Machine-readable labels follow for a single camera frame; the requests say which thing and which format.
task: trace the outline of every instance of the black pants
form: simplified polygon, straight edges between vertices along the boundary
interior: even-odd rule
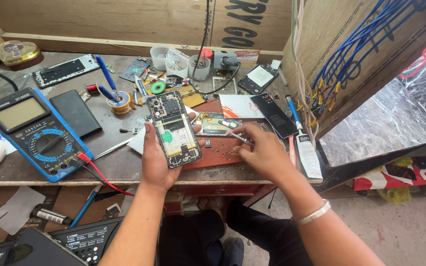
[[[226,223],[259,247],[269,251],[270,266],[312,265],[298,229],[288,219],[275,219],[232,201]],[[192,217],[168,216],[159,239],[161,266],[209,266],[206,251],[224,235],[221,216],[208,210]]]

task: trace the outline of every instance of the orange repair mat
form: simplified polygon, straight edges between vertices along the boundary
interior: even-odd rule
[[[207,100],[205,103],[192,108],[197,112],[222,113],[221,102],[219,99]],[[256,119],[242,119],[243,124],[257,124]],[[231,152],[233,147],[237,145],[238,139],[228,137],[205,137],[197,136],[198,140],[210,140],[211,148],[203,147],[202,157],[193,162],[187,163],[182,169],[195,169],[209,166],[226,165],[232,163],[243,162],[243,160],[235,153]],[[243,144],[243,147],[250,150],[250,147]]]

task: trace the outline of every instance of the white wire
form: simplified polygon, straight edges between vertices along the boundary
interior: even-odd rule
[[[316,146],[316,142],[315,142],[315,138],[318,134],[318,122],[315,124],[316,128],[315,128],[315,132],[313,132],[313,130],[311,129],[311,127],[308,126],[308,124],[310,124],[311,122],[313,122],[314,120],[316,120],[315,115],[313,114],[313,112],[310,111],[308,105],[307,105],[307,100],[305,95],[308,94],[308,92],[311,92],[310,90],[308,90],[307,92],[307,81],[305,79],[305,75],[303,73],[303,69],[302,69],[302,65],[300,64],[300,56],[299,56],[299,44],[300,44],[300,38],[302,36],[302,29],[303,29],[303,9],[304,9],[304,1],[300,1],[300,8],[297,7],[295,9],[295,19],[298,19],[298,23],[295,23],[298,27],[298,30],[295,31],[296,32],[296,37],[294,36],[294,43],[293,43],[293,50],[295,52],[295,58],[297,59],[297,61],[295,62],[296,65],[296,69],[297,69],[297,88],[298,88],[298,94],[299,94],[299,99],[302,101],[302,105],[303,105],[303,109],[305,111],[305,129],[307,131],[308,136],[310,136],[311,138],[311,143],[313,145],[313,147]]]

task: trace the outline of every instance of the red cord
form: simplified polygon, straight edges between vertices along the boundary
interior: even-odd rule
[[[134,194],[131,194],[129,192],[118,189],[117,187],[112,185],[108,180],[106,180],[106,178],[103,176],[103,174],[99,171],[98,167],[96,167],[96,165],[91,160],[90,160],[89,163],[93,166],[93,168],[96,170],[96,172],[98,172],[99,176],[101,176],[101,178],[106,182],[106,184],[108,184],[112,189],[117,190],[117,191],[119,191],[123,194],[129,195],[129,196],[134,196]]]
[[[413,75],[415,75],[415,73],[417,73],[417,71],[424,65],[424,64],[426,64],[426,48],[423,50],[423,52],[422,52],[422,55],[423,55],[423,57],[424,57],[424,59],[422,59],[422,60],[418,60],[417,62],[414,62],[413,64],[411,64],[409,67],[407,67],[406,69],[404,69],[404,71],[402,71],[400,74],[399,74],[399,77],[401,77],[401,78],[403,78],[403,79],[405,79],[405,78],[410,78],[411,76],[413,76]],[[417,67],[417,69],[415,69],[415,71],[412,73],[412,74],[410,74],[410,75],[408,75],[408,76],[402,76],[402,73],[404,73],[405,72],[405,70],[407,70],[407,69],[409,69],[409,68],[411,68],[411,67],[413,67],[415,64],[418,64],[418,63],[420,63],[420,62],[423,62],[422,64],[420,64],[418,67]]]

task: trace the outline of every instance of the multimeter dial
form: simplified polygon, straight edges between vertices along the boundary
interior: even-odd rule
[[[44,129],[32,135],[29,150],[34,158],[54,162],[63,159],[72,150],[72,140],[58,129]]]

